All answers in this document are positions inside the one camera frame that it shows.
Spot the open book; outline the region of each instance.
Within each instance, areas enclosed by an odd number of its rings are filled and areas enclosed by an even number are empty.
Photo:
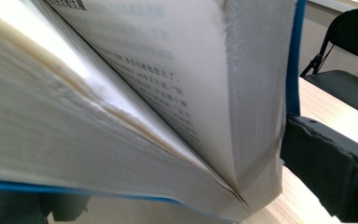
[[[0,3],[0,181],[247,218],[282,191],[295,8]]]

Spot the chair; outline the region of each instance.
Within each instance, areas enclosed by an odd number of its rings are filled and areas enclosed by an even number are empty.
[[[341,70],[319,73],[331,48],[325,53],[328,42],[358,56],[358,9],[347,11],[330,24],[321,51],[310,62],[300,77],[337,97],[358,110],[358,77]]]

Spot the blue edge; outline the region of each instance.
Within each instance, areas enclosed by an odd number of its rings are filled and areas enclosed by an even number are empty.
[[[299,97],[298,97],[298,61],[299,47],[301,40],[302,23],[305,13],[306,0],[298,0],[296,6],[296,15],[292,31],[292,40],[290,44],[289,60],[286,75],[286,115],[299,115]],[[23,184],[16,182],[0,181],[0,190],[15,190],[26,192],[45,192],[45,193],[74,193],[81,195],[108,196],[125,199],[138,199],[158,201],[165,203],[177,203],[175,200],[159,197],[136,196],[136,195],[119,195],[114,193],[101,193],[83,189],[68,189],[52,186],[41,186],[32,184]]]

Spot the book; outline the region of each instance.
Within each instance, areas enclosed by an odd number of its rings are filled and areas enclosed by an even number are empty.
[[[0,3],[0,181],[244,220],[282,191],[295,9]]]

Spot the table surface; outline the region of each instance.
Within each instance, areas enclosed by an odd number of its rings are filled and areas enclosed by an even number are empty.
[[[318,120],[358,142],[357,110],[302,78],[299,89],[302,116]],[[283,193],[275,201],[241,224],[340,223],[327,214],[318,199],[285,167],[282,187]],[[229,223],[203,216],[185,206],[144,200],[91,197],[88,209],[76,221],[58,223]],[[56,223],[52,216],[48,220]]]

